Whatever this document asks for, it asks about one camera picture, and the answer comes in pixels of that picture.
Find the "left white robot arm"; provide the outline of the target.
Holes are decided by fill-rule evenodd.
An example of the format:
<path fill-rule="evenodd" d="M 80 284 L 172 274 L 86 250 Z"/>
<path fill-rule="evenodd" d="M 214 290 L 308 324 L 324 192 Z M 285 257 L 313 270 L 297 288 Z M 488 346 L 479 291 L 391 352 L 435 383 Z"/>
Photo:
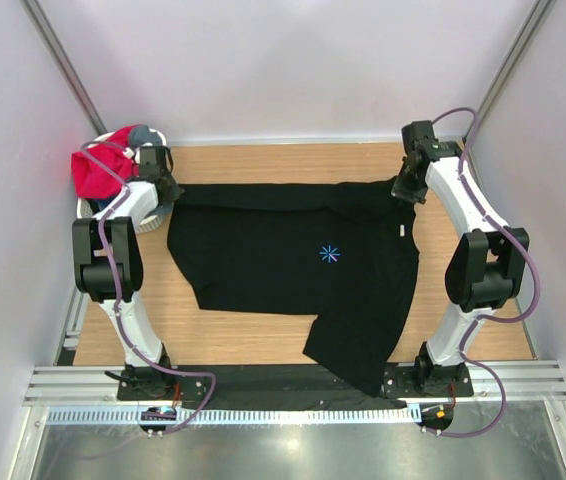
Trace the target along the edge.
<path fill-rule="evenodd" d="M 119 394 L 165 399 L 177 389 L 177 372 L 140 294 L 144 267 L 136 228 L 182 193 L 172 176 L 172 154 L 165 145 L 128 147 L 109 140 L 88 142 L 81 154 L 118 190 L 100 212 L 72 224 L 77 289 L 99 304 L 121 341 L 123 370 L 108 374 L 119 382 Z"/>

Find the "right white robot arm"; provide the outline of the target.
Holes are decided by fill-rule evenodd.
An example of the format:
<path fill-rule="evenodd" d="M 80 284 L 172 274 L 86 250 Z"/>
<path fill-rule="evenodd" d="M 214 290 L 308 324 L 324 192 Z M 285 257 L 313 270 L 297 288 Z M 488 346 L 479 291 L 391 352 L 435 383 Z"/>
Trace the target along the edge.
<path fill-rule="evenodd" d="M 416 395 L 444 396 L 469 385 L 468 347 L 483 324 L 520 291 L 529 236 L 511 228 L 489 205 L 461 159 L 461 147 L 436 138 L 430 120 L 401 130 L 405 155 L 392 189 L 404 203 L 434 192 L 458 236 L 445 271 L 449 304 L 413 367 L 398 375 Z"/>

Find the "black t shirt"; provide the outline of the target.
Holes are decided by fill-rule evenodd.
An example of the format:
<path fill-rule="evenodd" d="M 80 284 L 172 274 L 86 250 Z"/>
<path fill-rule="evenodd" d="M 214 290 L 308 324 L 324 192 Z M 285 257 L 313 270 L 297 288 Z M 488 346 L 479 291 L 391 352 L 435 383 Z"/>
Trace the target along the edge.
<path fill-rule="evenodd" d="M 167 246 L 201 309 L 310 315 L 304 354 L 376 396 L 419 268 L 415 208 L 393 185 L 190 184 Z"/>

